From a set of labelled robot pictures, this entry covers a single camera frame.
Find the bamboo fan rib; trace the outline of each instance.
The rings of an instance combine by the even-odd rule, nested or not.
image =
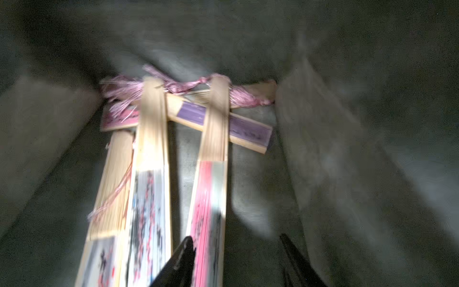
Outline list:
[[[229,80],[214,77],[204,119],[187,233],[196,246],[192,286],[222,286],[228,173]]]
[[[128,287],[148,287],[172,252],[167,114],[163,82],[146,77],[137,127]]]
[[[133,138],[134,136],[129,131],[113,132],[94,210],[104,204],[107,205],[107,201],[111,200],[115,189],[130,169]],[[117,235],[125,229],[129,186],[130,180],[121,188],[113,202],[109,203],[109,206],[101,214],[91,220],[88,240]]]

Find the wooden slat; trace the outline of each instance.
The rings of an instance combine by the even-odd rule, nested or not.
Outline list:
[[[132,162],[132,142],[131,132],[113,132],[94,209],[106,204],[129,170]],[[92,219],[75,287],[119,285],[125,249],[129,186],[128,181],[114,200],[106,205],[107,208]]]
[[[113,196],[132,163],[132,142],[134,136],[125,130],[115,131],[110,139],[107,159],[97,192],[94,210],[106,204]],[[126,227],[126,207],[130,180],[121,188],[106,210],[95,216],[89,226],[87,240],[117,235]]]
[[[214,77],[204,120],[187,234],[196,246],[192,286],[222,286],[228,174],[229,80]]]
[[[134,106],[128,107],[119,118],[111,117],[109,105],[104,107],[101,121],[101,131],[126,129],[136,127],[139,121],[139,111]],[[168,119],[183,124],[192,129],[202,131],[203,121],[197,117],[205,114],[202,105],[190,103],[188,100],[173,94],[167,94]],[[265,153],[273,128],[243,116],[230,113],[230,134],[232,143],[246,147],[259,153]]]
[[[137,127],[133,208],[129,211],[129,287],[148,287],[172,252],[166,100],[163,82],[146,77]]]

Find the pink tassel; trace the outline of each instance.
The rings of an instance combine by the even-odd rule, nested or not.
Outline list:
[[[161,73],[153,66],[144,65],[143,69],[152,76],[162,79],[164,81],[164,88],[176,95],[186,93],[199,84],[209,84],[212,77],[226,77],[220,74],[212,74],[209,77],[201,77],[197,81],[181,83]],[[110,80],[102,80],[101,85],[104,98],[109,99],[109,101],[115,99],[121,100],[110,108],[110,112],[113,113],[115,118],[132,102],[138,101],[142,97],[143,82],[136,81],[126,76],[119,75]],[[239,107],[256,107],[272,104],[270,100],[262,100],[254,97],[242,86],[231,86],[229,98],[232,105]]]

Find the black object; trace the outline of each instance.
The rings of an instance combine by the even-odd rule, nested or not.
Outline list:
[[[190,287],[195,255],[193,239],[187,236],[150,287]]]
[[[280,235],[279,243],[284,287],[327,287],[286,234]]]

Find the pink cord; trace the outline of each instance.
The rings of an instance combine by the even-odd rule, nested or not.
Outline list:
[[[153,66],[144,65],[143,69],[152,76],[162,79],[164,81],[164,88],[176,95],[188,92],[199,84],[209,84],[212,77],[226,77],[220,74],[212,74],[209,77],[200,77],[197,81],[181,83],[161,73]],[[117,118],[133,101],[140,100],[142,96],[143,82],[136,81],[126,76],[119,75],[109,80],[102,80],[101,85],[104,98],[109,99],[109,101],[115,99],[121,100],[110,108],[115,118]],[[256,107],[272,104],[270,100],[262,100],[254,97],[242,86],[231,86],[229,99],[232,105],[239,107]]]
[[[120,194],[120,191],[122,190],[122,188],[128,182],[128,179],[130,179],[131,169],[132,169],[132,163],[129,165],[128,170],[124,174],[117,188],[115,188],[115,191],[107,198],[106,201],[104,201],[104,203],[101,206],[94,209],[90,214],[88,214],[88,221],[91,221],[93,219],[98,220],[99,215],[103,213],[105,210],[107,210],[113,204],[118,194]]]

